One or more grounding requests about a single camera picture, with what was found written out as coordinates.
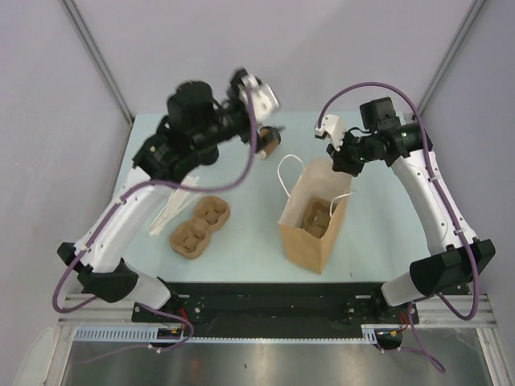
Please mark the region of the brown paper bag white handles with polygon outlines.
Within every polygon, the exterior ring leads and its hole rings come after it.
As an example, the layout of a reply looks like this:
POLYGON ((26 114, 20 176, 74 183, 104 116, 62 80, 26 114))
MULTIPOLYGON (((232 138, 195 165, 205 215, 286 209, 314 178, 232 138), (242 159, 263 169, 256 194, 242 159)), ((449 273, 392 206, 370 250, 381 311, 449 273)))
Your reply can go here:
POLYGON ((345 221, 352 176, 332 169, 328 158, 305 163, 294 155, 284 156, 277 167, 278 180, 287 196, 278 221, 286 259, 304 269, 321 274, 345 221), (293 158, 302 166, 298 180, 288 189, 282 178, 282 164, 293 158))

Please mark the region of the black plastic cup lid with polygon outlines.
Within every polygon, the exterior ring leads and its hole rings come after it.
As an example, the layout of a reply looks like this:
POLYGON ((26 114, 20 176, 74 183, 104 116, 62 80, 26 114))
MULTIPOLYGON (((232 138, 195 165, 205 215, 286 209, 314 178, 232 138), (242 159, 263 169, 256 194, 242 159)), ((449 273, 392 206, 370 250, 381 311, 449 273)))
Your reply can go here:
POLYGON ((281 132, 285 129, 284 125, 269 126, 270 142, 279 145, 282 140, 281 132))

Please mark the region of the brown paper coffee cup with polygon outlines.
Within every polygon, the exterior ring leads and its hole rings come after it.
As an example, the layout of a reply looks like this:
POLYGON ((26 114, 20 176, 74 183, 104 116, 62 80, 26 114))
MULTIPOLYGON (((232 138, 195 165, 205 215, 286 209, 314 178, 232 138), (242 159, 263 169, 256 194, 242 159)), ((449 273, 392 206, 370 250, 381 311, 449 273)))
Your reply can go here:
POLYGON ((258 131, 258 143, 255 156, 264 160, 267 158, 279 145, 270 142, 269 126, 261 127, 258 131))

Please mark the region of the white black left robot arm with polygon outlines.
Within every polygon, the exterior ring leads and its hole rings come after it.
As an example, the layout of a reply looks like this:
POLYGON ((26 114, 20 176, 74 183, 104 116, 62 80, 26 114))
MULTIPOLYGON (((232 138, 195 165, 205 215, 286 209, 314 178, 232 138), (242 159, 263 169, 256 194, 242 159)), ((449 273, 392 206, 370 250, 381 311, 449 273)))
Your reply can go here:
POLYGON ((217 101, 211 86, 201 80, 178 85, 167 98, 167 114, 134 156, 122 188, 101 217, 77 242, 59 246, 65 273, 76 272, 92 300, 115 303, 129 299, 150 307, 160 321, 173 319, 178 302, 171 291, 157 277, 131 268, 122 254, 172 191, 215 193, 241 184, 258 150, 258 126, 278 108, 272 88, 244 68, 233 73, 224 101, 217 101), (212 165, 219 144, 235 136, 250 145, 245 169, 235 182, 203 189, 183 184, 198 166, 212 165))

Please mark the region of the single brown pulp cup carrier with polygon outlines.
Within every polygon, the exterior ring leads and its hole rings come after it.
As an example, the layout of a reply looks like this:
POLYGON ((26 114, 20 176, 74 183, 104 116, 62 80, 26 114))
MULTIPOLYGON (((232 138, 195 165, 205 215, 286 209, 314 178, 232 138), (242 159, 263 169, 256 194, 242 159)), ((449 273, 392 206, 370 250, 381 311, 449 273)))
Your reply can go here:
POLYGON ((301 229, 315 238, 322 238, 332 217, 330 205, 331 202, 326 199, 313 198, 303 213, 301 229))

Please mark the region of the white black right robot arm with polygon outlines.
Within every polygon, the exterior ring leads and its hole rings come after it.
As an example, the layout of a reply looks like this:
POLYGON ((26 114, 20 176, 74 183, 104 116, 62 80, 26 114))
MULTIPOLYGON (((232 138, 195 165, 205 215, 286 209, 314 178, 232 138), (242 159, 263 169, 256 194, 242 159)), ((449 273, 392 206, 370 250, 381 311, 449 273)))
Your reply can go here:
POLYGON ((315 124, 317 138, 329 138, 332 169, 352 176, 365 163, 383 161, 406 189, 425 232, 430 256, 410 264, 407 273, 384 283, 371 302, 373 317, 391 322, 400 305, 431 297, 452 286, 469 283, 494 257, 490 239, 481 240, 459 212, 435 159, 429 139, 418 124, 403 125, 390 98, 360 106, 365 134, 355 136, 336 115, 315 124))

